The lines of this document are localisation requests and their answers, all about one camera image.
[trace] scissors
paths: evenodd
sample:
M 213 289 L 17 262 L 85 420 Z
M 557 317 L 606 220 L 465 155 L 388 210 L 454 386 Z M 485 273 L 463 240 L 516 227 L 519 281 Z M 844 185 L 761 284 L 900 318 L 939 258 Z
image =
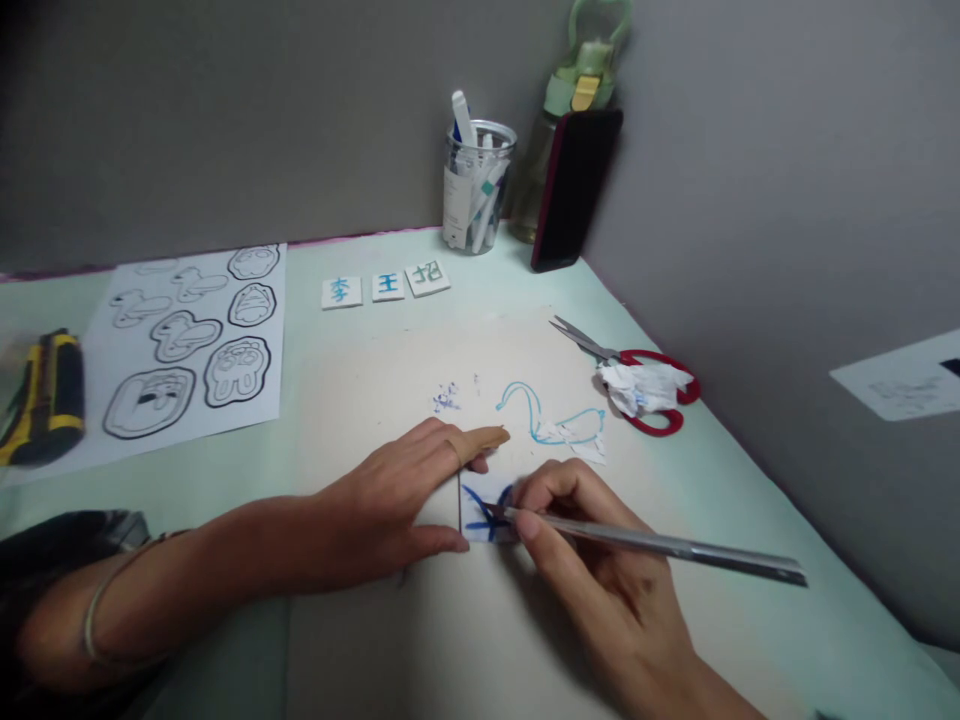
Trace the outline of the scissors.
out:
M 657 362 L 664 363 L 666 365 L 672 365 L 678 370 L 683 370 L 685 373 L 693 375 L 690 370 L 687 369 L 686 365 L 683 365 L 672 357 L 664 355 L 662 353 L 653 352 L 652 350 L 612 350 L 611 348 L 600 347 L 593 340 L 590 339 L 590 336 L 577 330 L 573 325 L 568 323 L 559 315 L 554 315 L 554 318 L 560 321 L 561 325 L 550 321 L 550 324 L 553 325 L 557 330 L 562 332 L 568 338 L 573 340 L 577 345 L 582 347 L 591 355 L 595 355 L 598 358 L 611 362 L 613 360 L 618 360 L 624 365 L 643 365 L 640 362 L 639 358 L 645 358 L 647 360 L 656 360 Z M 681 405 L 689 405 L 690 403 L 696 402 L 700 399 L 700 381 L 696 377 L 687 385 L 686 390 L 677 389 L 677 402 Z M 631 425 L 633 425 L 640 432 L 646 433 L 647 435 L 652 435 L 653 437 L 667 437 L 673 435 L 680 431 L 680 428 L 683 427 L 683 413 L 679 410 L 660 410 L 658 411 L 667 419 L 667 426 L 665 428 L 658 428 L 645 423 L 640 418 L 630 417 L 629 415 L 624 415 Z

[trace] green water bottle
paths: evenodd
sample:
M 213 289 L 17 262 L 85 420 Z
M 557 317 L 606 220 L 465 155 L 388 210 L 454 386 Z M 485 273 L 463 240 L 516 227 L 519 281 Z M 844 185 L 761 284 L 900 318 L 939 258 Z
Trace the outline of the green water bottle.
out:
M 547 83 L 543 111 L 516 175 L 510 228 L 523 242 L 532 244 L 537 237 L 557 122 L 569 112 L 599 110 L 610 103 L 613 62 L 630 30 L 632 10 L 633 0 L 576 0 L 570 10 L 570 52 Z M 604 30 L 614 24 L 612 32 Z

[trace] fingernail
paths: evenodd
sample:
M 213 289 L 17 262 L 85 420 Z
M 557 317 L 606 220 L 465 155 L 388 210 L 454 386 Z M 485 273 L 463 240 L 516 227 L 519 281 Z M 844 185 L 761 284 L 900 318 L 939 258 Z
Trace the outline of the fingernail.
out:
M 517 533 L 524 542 L 533 540 L 540 532 L 540 521 L 526 510 L 517 514 L 516 526 Z

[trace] cartoon sticker sheet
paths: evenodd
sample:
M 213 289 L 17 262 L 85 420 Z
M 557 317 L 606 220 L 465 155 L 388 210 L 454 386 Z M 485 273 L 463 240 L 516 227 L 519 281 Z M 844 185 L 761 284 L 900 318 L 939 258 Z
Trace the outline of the cartoon sticker sheet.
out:
M 81 336 L 87 433 L 14 482 L 280 416 L 286 245 L 118 267 Z

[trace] person's left hand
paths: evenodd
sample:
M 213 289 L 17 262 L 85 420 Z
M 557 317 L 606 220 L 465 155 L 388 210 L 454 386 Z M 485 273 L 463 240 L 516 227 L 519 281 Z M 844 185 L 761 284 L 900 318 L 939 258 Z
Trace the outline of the person's left hand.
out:
M 442 552 L 467 552 L 470 545 L 457 530 L 413 522 L 433 492 L 465 461 L 487 472 L 481 453 L 509 435 L 501 428 L 463 433 L 437 418 L 423 421 L 398 440 L 375 450 L 355 470 L 333 485 L 301 498 L 292 520 L 298 542 L 293 592 L 325 592 L 390 575 Z M 502 435 L 499 441 L 489 441 Z M 450 443 L 453 439 L 459 450 Z

